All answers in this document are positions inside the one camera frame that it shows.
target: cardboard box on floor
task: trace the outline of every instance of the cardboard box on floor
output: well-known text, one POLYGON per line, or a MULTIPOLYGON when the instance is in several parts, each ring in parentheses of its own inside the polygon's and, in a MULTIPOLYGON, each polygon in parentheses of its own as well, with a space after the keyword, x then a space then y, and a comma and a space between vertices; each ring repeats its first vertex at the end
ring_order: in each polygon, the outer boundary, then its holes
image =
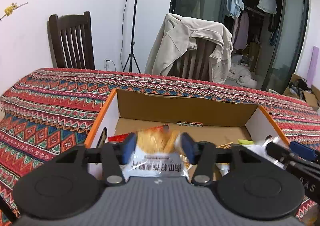
MULTIPOLYGON (((98 114, 85 140, 87 148, 95 148, 104 127, 107 136, 135 132, 169 124, 170 129, 187 132, 197 142, 209 141, 216 146, 239 139, 262 145, 267 136, 288 140, 266 112, 257 104, 229 103, 196 97, 145 94, 113 89, 98 114), (177 122, 199 122, 202 127, 177 125, 177 122)), ((89 172, 101 174, 101 164, 90 164, 89 172)))
MULTIPOLYGON (((302 78, 299 75, 292 74, 289 84, 291 82, 295 82, 298 79, 302 79, 302 78)), ((318 101, 320 100, 320 90, 313 85, 311 85, 311 89, 313 91, 313 94, 310 92, 304 91, 303 95, 308 105, 312 107, 315 111, 317 111, 319 109, 318 101)), ((290 92, 289 87, 285 89, 285 91, 283 92, 283 95, 299 99, 297 94, 292 94, 290 92)))

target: table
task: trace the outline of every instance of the table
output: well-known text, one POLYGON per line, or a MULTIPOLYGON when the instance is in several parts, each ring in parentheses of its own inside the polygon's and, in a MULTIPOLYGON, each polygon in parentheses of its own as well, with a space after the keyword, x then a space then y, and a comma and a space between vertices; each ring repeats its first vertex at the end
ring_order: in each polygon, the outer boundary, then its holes
MULTIPOLYGON (((83 143, 111 89, 169 96, 202 97, 265 107, 289 141, 320 149, 320 117, 304 101, 249 88, 148 74, 81 69, 39 69, 1 97, 0 195, 12 199, 17 180, 42 163, 83 143)), ((314 206, 305 198, 297 217, 314 206)), ((0 214, 0 225, 10 222, 0 214)))

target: closet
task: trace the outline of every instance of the closet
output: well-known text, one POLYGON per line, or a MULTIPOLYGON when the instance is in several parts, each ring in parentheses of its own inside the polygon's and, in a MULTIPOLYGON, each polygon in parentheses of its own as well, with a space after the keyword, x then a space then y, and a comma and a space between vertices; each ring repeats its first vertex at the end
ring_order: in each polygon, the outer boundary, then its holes
POLYGON ((309 0, 172 0, 170 12, 223 23, 233 34, 225 84, 282 94, 295 71, 309 0))

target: black circular disc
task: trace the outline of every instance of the black circular disc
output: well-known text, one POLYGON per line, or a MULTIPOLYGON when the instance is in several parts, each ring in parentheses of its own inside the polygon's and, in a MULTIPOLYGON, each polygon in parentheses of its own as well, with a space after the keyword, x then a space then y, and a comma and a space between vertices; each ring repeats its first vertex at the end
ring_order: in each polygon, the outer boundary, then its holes
POLYGON ((294 215, 304 188, 292 174, 265 163, 246 163, 217 183, 222 204, 240 216, 274 220, 294 215))
POLYGON ((87 210, 99 194, 99 181, 72 164, 35 169, 22 177, 13 189, 13 198, 21 213, 48 220, 87 210))

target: light stand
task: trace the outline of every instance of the light stand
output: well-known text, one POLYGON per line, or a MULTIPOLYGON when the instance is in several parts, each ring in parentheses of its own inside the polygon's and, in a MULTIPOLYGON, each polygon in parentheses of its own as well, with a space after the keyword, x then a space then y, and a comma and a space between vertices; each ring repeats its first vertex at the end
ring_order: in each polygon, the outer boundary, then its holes
POLYGON ((133 22, 132 22, 132 36, 131 36, 131 52, 128 56, 128 59, 127 59, 127 62, 125 63, 124 65, 124 68, 123 68, 123 71, 125 70, 127 64, 128 64, 128 61, 130 59, 130 63, 129 63, 129 72, 132 72, 132 59, 134 59, 134 62, 136 63, 136 66, 138 68, 138 71, 139 73, 140 72, 140 69, 139 69, 139 66, 138 66, 138 63, 136 61, 136 58, 133 54, 133 46, 134 46, 134 41, 133 41, 133 38, 134 38, 134 25, 135 25, 135 22, 136 22, 136 11, 137 11, 137 0, 134 0, 134 9, 133 9, 133 22))

